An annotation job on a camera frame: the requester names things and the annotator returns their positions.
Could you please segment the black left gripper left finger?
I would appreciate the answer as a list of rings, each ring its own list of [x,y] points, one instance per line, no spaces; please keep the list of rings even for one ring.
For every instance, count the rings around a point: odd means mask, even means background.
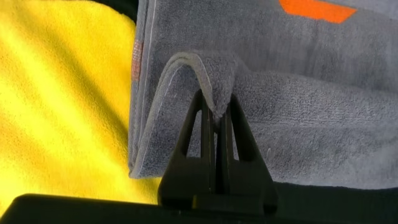
[[[200,157],[188,158],[193,126],[201,111]],[[213,194],[215,182],[215,141],[213,113],[202,91],[197,91],[180,131],[158,189],[159,205],[193,205],[197,196]]]

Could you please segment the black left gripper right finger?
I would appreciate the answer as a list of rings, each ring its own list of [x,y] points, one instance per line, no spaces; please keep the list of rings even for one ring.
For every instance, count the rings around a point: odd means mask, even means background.
[[[278,195],[236,96],[217,133],[217,192],[225,210],[253,215],[277,211]]]

